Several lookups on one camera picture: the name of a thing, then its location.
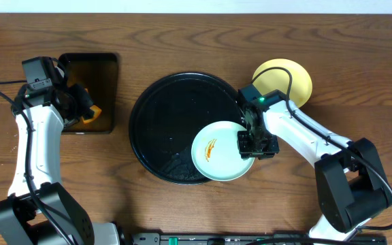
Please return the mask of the black round tray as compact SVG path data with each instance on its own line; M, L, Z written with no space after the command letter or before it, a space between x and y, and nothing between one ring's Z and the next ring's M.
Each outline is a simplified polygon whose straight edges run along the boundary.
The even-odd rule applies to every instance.
M129 120L131 147L154 176L175 184L203 184L195 167L195 136L218 121L241 123L238 92L208 73L182 72L150 85L136 101Z

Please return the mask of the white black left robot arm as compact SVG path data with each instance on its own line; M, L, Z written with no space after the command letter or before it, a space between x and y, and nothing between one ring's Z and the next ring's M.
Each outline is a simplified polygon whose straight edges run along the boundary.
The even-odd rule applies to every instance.
M64 129L101 115L88 89L69 86L56 58L22 62L26 83L8 99L18 127L16 172L0 201L0 234L7 244L121 244L114 223L94 223L63 187L60 143Z

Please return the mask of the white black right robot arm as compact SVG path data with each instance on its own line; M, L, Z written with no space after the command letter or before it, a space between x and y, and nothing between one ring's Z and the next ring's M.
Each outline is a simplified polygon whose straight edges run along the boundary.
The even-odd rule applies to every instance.
M282 139L313 166L322 216L309 231L311 238L347 242L392 205L385 171L369 140L353 142L332 133L280 91L262 95L241 89L238 105L246 123L238 132L243 159L274 157Z

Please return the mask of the light green plate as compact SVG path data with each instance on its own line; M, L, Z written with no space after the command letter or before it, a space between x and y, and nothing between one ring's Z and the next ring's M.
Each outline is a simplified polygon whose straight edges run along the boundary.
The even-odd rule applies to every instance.
M231 181L243 176L254 159L243 159L238 148L238 132L246 129L231 121L205 126L193 140L191 157L196 169L215 181Z

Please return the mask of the black rectangular water tray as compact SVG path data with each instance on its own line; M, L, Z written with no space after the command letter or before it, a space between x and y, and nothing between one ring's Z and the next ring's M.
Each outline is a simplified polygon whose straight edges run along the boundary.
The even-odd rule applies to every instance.
M65 53L59 57L68 72L68 86L85 88L94 104L101 109L98 118L78 122L66 134L111 133L115 125L115 101L119 75L118 57L114 53Z

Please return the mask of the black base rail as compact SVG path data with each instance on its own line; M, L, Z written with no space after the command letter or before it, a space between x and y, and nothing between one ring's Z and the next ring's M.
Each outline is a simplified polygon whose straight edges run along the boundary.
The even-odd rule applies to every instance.
M275 233L271 235L180 235L180 234L160 234L160 233L137 233L133 234L127 244L137 245L245 245L252 242L267 239L284 239L275 244L311 244L304 242L308 236L304 233Z

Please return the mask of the orange green sponge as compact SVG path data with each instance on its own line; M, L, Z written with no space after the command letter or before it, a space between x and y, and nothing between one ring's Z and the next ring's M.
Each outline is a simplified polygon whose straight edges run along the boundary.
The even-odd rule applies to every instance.
M82 122L84 124L89 124L96 120L101 114L102 110L97 105L93 103L91 96L88 92L88 89L84 89L85 92L82 95Z

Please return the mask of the yellow plate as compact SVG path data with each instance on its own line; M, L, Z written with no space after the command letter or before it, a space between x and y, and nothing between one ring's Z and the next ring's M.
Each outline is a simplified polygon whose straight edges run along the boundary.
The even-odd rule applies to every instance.
M297 107L303 106L311 97L312 80L309 73L295 61L288 59L272 59L261 64L254 72L252 84L262 94L268 94L274 90L287 93L289 75L292 75L290 100Z

